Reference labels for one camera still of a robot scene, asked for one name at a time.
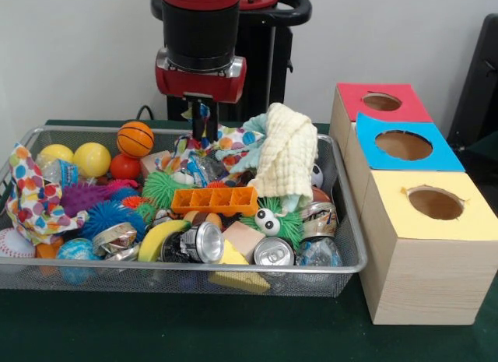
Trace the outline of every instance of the white wall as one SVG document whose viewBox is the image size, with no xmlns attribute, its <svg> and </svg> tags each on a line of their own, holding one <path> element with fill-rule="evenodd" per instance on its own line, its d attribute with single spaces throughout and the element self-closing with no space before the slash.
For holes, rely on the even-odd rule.
<svg viewBox="0 0 498 362">
<path fill-rule="evenodd" d="M 411 83 L 448 130 L 498 0 L 311 1 L 312 20 L 294 29 L 289 106 L 327 122 L 337 82 Z M 162 39 L 149 0 L 0 0 L 0 157 L 48 118 L 163 110 L 153 74 Z"/>
</svg>

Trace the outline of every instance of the red ball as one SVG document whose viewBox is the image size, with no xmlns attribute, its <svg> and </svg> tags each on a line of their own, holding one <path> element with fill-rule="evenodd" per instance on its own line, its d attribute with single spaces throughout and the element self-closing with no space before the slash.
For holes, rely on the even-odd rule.
<svg viewBox="0 0 498 362">
<path fill-rule="evenodd" d="M 140 160 L 118 154 L 110 162 L 110 173 L 115 179 L 136 179 L 140 175 Z"/>
</svg>

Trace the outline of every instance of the yellow banana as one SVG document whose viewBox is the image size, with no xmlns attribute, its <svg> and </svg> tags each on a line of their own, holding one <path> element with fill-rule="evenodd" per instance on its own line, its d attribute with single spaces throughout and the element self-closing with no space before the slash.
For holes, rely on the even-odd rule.
<svg viewBox="0 0 498 362">
<path fill-rule="evenodd" d="M 188 230 L 190 225 L 187 220 L 168 220 L 152 228 L 143 239 L 139 252 L 139 261 L 155 262 L 159 257 L 164 239 L 173 232 Z"/>
</svg>

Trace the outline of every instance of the white towel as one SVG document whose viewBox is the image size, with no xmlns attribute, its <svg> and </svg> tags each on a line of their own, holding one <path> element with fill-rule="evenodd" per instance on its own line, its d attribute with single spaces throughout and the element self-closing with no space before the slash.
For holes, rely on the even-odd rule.
<svg viewBox="0 0 498 362">
<path fill-rule="evenodd" d="M 299 206 L 313 198 L 311 171 L 317 155 L 317 128 L 304 114 L 283 104 L 268 110 L 267 138 L 261 148 L 258 172 L 250 185 L 259 197 L 300 197 Z"/>
</svg>

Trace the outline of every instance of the orange basketball ball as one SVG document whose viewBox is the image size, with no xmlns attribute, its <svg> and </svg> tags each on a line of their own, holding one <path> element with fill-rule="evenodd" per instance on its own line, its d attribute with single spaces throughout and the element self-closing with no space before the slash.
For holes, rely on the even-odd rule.
<svg viewBox="0 0 498 362">
<path fill-rule="evenodd" d="M 125 123 L 117 132 L 117 147 L 132 158 L 147 156 L 154 147 L 154 133 L 143 122 Z"/>
</svg>

